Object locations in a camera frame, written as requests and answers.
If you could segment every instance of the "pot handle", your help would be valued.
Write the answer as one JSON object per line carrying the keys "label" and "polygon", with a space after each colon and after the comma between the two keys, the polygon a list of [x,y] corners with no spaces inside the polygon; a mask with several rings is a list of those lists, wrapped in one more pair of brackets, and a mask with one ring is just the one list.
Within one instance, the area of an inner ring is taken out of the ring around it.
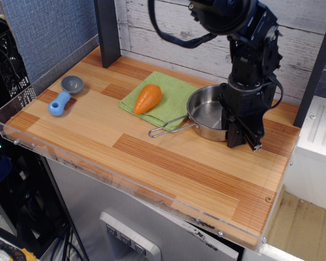
{"label": "pot handle", "polygon": [[152,133],[153,132],[156,132],[156,131],[159,131],[160,129],[164,129],[167,125],[169,125],[170,123],[173,123],[173,122],[175,122],[175,121],[178,121],[178,120],[181,120],[181,119],[183,119],[183,118],[186,118],[188,116],[188,114],[186,114],[186,115],[184,115],[184,116],[181,116],[181,117],[178,117],[178,118],[176,118],[176,119],[174,119],[174,120],[171,120],[171,121],[168,121],[166,124],[164,124],[162,127],[159,127],[159,128],[157,128],[157,129],[152,129],[152,130],[150,130],[149,132],[148,132],[148,135],[151,137],[151,138],[156,138],[156,137],[158,137],[158,136],[160,136],[160,135],[163,135],[163,134],[166,134],[166,133],[175,133],[175,132],[179,132],[179,131],[182,131],[183,129],[187,129],[187,128],[189,128],[189,127],[192,127],[192,126],[197,126],[197,128],[199,127],[199,125],[197,124],[197,123],[192,123],[192,124],[190,124],[190,125],[187,125],[187,126],[185,126],[185,127],[182,127],[182,128],[179,128],[179,129],[175,129],[175,130],[166,130],[166,131],[164,131],[164,132],[161,132],[161,133],[158,133],[158,134],[156,134],[156,135],[152,135]]}

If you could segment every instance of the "toy carrot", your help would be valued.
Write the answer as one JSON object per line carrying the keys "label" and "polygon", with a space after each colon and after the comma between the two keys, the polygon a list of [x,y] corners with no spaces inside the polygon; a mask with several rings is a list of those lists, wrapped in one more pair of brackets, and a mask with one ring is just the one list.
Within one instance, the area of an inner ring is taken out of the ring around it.
{"label": "toy carrot", "polygon": [[134,113],[142,114],[152,109],[162,100],[162,96],[161,88],[158,85],[146,85],[137,97]]}

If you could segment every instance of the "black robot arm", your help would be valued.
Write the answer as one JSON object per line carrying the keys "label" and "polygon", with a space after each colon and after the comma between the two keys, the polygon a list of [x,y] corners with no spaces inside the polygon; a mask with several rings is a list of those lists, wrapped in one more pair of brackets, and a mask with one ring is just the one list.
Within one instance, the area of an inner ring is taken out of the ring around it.
{"label": "black robot arm", "polygon": [[[149,14],[158,34],[165,40],[186,48],[195,48],[217,35],[227,35],[230,42],[232,72],[222,89],[223,128],[228,130],[227,145],[249,143],[254,151],[262,147],[265,135],[263,115],[279,105],[283,87],[273,73],[280,67],[277,18],[257,0],[194,0],[189,5],[195,21],[210,33],[183,41],[163,33],[156,22],[154,0],[148,0]],[[272,106],[277,86],[279,102]]]}

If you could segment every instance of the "wooden table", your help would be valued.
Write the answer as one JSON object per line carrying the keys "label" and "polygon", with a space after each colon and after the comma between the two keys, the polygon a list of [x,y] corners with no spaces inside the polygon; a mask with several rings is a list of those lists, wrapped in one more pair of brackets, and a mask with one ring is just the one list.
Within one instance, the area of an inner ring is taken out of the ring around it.
{"label": "wooden table", "polygon": [[155,126],[118,104],[153,71],[199,88],[214,84],[126,57],[104,69],[96,48],[65,74],[82,77],[85,88],[72,96],[63,115],[47,111],[61,91],[58,80],[7,122],[8,136],[201,228],[257,248],[298,138],[299,128],[293,126],[298,108],[282,103],[266,113],[263,147],[255,153],[248,145],[231,149],[192,129],[152,139],[147,133]]}

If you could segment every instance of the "green cloth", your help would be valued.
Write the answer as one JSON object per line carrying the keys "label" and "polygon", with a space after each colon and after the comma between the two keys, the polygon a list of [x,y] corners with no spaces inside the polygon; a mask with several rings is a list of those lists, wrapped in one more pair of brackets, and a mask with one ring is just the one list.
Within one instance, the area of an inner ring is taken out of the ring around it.
{"label": "green cloth", "polygon": [[[134,106],[137,97],[147,84],[155,84],[161,87],[163,94],[162,100],[151,110],[136,115],[134,114]],[[143,80],[138,87],[128,94],[120,102],[119,106],[121,109],[126,110],[133,115],[142,118],[153,125],[156,125],[157,127],[161,127],[166,122],[187,114],[187,100],[196,90],[197,88],[195,86],[183,82],[182,80],[178,80],[160,72],[153,72],[145,80]],[[165,130],[175,130],[183,120],[184,119],[181,119],[167,125]]]}

